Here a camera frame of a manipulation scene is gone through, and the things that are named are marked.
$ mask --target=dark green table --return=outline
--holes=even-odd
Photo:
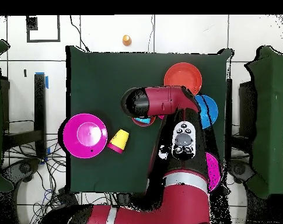
[[[226,62],[230,49],[219,54],[86,53],[67,47],[67,81],[70,81],[70,115],[90,113],[106,125],[110,140],[119,129],[130,133],[123,154],[109,148],[91,159],[71,156],[72,192],[144,192],[154,143],[161,120],[142,128],[120,106],[123,93],[132,87],[163,85],[166,71],[178,62],[195,65],[202,74],[201,93],[212,97],[219,108],[214,124],[223,160],[226,97]]]

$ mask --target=small orange object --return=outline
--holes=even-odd
[[[129,35],[124,35],[123,37],[123,44],[125,46],[129,46],[132,43],[132,40]]]

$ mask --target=red robot arm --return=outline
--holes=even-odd
[[[149,169],[149,188],[163,183],[162,203],[151,211],[95,205],[87,224],[209,224],[207,162],[193,95],[180,86],[133,88],[121,106],[131,117],[165,115]]]

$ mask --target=pink plate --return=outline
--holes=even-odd
[[[67,122],[63,132],[64,145],[78,158],[92,158],[106,146],[107,129],[104,123],[92,114],[77,114]]]
[[[220,167],[217,159],[213,155],[206,152],[205,157],[207,158],[207,165],[208,165],[208,176],[209,176],[208,188],[209,191],[211,192],[220,183],[220,179],[221,179]]]

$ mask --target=cable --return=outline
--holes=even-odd
[[[34,150],[33,146],[32,146],[31,144],[29,144],[29,143],[24,144],[24,145],[21,145],[21,147],[29,148],[29,149],[33,149],[33,150]]]
[[[115,202],[117,203],[117,205],[120,205],[120,203],[118,202],[117,198],[114,196],[114,193],[111,193],[111,194],[112,194],[113,199],[114,199]]]
[[[53,141],[53,140],[57,140],[58,138],[54,138],[54,139],[50,139],[50,140],[46,140],[46,141]]]
[[[93,204],[93,203],[96,202],[97,200],[100,200],[101,198],[106,198],[107,200],[109,200],[107,197],[100,197],[100,198],[94,200],[91,204]]]
[[[153,33],[153,30],[152,30],[151,34],[149,35],[148,52],[149,52],[149,43],[151,42],[152,33]]]
[[[90,204],[90,202],[88,201],[88,198],[87,198],[87,196],[86,196],[86,193],[85,193],[85,199],[87,200],[88,204]]]
[[[63,156],[54,156],[54,158],[62,158]],[[22,157],[22,156],[10,156],[10,158],[15,158],[15,159],[26,159],[28,158],[28,156]],[[37,158],[39,160],[41,160],[41,162],[43,162],[43,159],[38,158],[37,156],[31,157],[31,158]]]
[[[33,155],[28,155],[28,154],[26,155],[26,154],[23,152],[21,146],[19,146],[19,149],[20,149],[22,155],[24,155],[24,156],[28,156],[28,157],[30,157],[30,158],[36,158],[36,157],[37,157],[37,156],[33,156]]]
[[[108,204],[108,198],[107,198],[107,195],[106,195],[105,192],[104,192],[104,195],[105,195],[105,198],[106,198],[106,203]]]
[[[70,20],[71,20],[71,25],[72,25],[74,28],[77,29],[77,31],[78,31],[78,33],[79,33],[79,35],[80,35],[80,41],[81,41],[82,44],[85,46],[86,51],[89,53],[90,51],[89,51],[88,47],[84,44],[84,42],[83,42],[82,39],[81,39],[81,34],[80,34],[79,29],[73,24],[72,16],[70,15],[69,18],[70,18]]]
[[[18,121],[7,121],[8,123],[18,123],[18,122],[28,122],[28,121],[31,121],[34,123],[33,120],[18,120]]]
[[[41,186],[43,187],[43,189],[44,189],[45,191],[47,191],[47,189],[45,189],[44,180],[43,180],[41,174],[39,173],[39,171],[36,171],[36,172],[37,172],[37,174],[38,174],[38,175],[40,176],[40,178],[41,178]]]
[[[113,200],[112,200],[112,197],[111,197],[111,193],[108,193],[108,194],[109,194],[110,202],[111,202],[111,204],[113,205]]]

